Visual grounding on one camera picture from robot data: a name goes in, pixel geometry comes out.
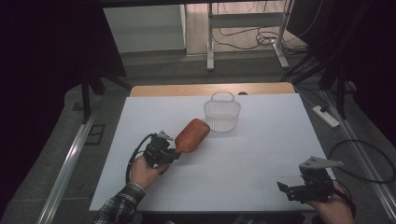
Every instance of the plastic basket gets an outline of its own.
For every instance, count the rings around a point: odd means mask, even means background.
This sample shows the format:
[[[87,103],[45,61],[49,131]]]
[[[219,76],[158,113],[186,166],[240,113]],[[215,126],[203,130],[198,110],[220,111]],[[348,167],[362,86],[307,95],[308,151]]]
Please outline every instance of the plastic basket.
[[[216,91],[210,101],[205,103],[205,122],[211,131],[227,133],[236,127],[241,105],[235,101],[234,97],[231,100],[215,100],[214,97],[218,94],[229,94],[233,97],[229,91]]]

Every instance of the shirt sleeve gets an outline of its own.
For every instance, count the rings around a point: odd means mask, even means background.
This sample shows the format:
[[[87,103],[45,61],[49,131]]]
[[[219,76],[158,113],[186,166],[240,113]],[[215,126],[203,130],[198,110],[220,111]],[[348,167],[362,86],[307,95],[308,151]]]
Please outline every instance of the shirt sleeve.
[[[137,205],[145,196],[145,190],[136,183],[128,183],[113,198],[109,199],[100,209],[93,223],[110,224],[123,221],[136,211]]]

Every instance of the hand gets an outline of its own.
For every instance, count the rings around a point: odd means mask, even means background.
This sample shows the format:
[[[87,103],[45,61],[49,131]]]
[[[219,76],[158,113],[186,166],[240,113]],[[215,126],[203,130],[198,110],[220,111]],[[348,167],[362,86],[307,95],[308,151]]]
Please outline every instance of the hand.
[[[129,181],[140,185],[144,189],[148,189],[159,174],[163,174],[170,164],[159,165],[151,168],[143,156],[138,157],[132,164]]]
[[[334,187],[343,192],[338,184],[334,183]],[[346,202],[337,195],[332,195],[329,201],[325,203],[310,201],[307,204],[317,210],[320,218],[326,224],[353,224],[352,212]]]

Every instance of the power strip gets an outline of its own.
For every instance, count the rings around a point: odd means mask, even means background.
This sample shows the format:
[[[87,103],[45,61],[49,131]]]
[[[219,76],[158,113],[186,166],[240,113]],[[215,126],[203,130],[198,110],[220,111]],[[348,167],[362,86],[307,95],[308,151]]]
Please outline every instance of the power strip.
[[[340,123],[335,118],[333,118],[329,113],[327,113],[326,111],[321,112],[320,109],[321,109],[320,105],[317,105],[314,108],[312,108],[315,114],[317,114],[321,119],[323,119],[327,124],[329,124],[330,127],[334,128],[340,125]]]

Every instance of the white tabletop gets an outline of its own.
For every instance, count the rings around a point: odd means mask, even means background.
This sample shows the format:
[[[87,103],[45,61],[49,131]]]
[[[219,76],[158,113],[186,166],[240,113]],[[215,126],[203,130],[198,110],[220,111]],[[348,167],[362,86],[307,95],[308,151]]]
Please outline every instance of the white tabletop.
[[[127,162],[145,136],[164,130],[176,137],[192,119],[205,119],[208,100],[210,96],[127,98],[90,210],[98,210],[124,187]],[[299,164],[311,156],[325,158],[300,96],[237,95],[235,100],[241,104],[237,127],[210,133],[194,152],[182,154],[147,190],[138,211],[312,209],[289,202],[276,184],[303,185]]]

